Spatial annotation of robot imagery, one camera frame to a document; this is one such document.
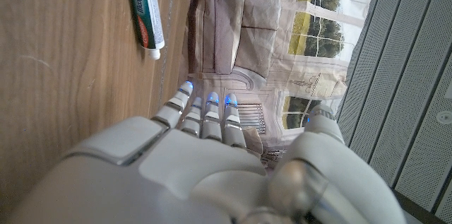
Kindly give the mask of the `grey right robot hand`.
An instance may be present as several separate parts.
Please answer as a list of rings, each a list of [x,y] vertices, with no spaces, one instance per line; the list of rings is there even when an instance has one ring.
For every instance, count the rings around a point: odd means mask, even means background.
[[[183,83],[150,119],[130,117],[69,150],[9,223],[404,223],[382,178],[317,105],[268,172],[233,94]]]

